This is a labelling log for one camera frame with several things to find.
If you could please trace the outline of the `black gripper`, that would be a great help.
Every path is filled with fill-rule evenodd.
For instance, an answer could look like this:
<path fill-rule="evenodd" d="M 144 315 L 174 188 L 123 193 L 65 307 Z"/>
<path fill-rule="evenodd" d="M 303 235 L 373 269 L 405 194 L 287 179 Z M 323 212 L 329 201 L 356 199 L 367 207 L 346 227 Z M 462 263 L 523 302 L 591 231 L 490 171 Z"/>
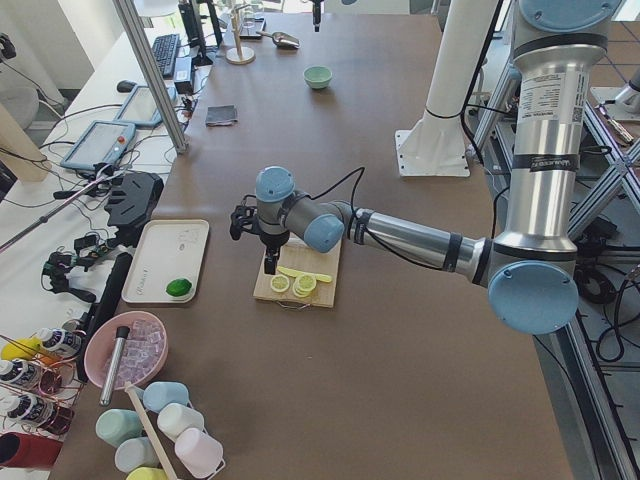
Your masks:
<path fill-rule="evenodd" d="M 280 251 L 280 248 L 289 241 L 290 232 L 288 230 L 278 234 L 262 232 L 259 235 L 259 238 L 266 248 L 264 257 L 264 273 L 267 275 L 274 275 L 275 268 L 277 271 L 277 267 L 279 265 L 279 254 L 275 257 L 273 254 L 277 254 Z"/>

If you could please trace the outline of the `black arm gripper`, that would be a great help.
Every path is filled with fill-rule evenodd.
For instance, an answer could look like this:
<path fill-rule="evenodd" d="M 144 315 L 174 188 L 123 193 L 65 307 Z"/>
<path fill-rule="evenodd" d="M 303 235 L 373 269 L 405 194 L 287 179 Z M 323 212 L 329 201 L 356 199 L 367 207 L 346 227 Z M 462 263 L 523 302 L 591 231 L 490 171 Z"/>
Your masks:
<path fill-rule="evenodd" d="M 311 0 L 312 23 L 315 32 L 320 31 L 322 19 L 322 0 Z"/>

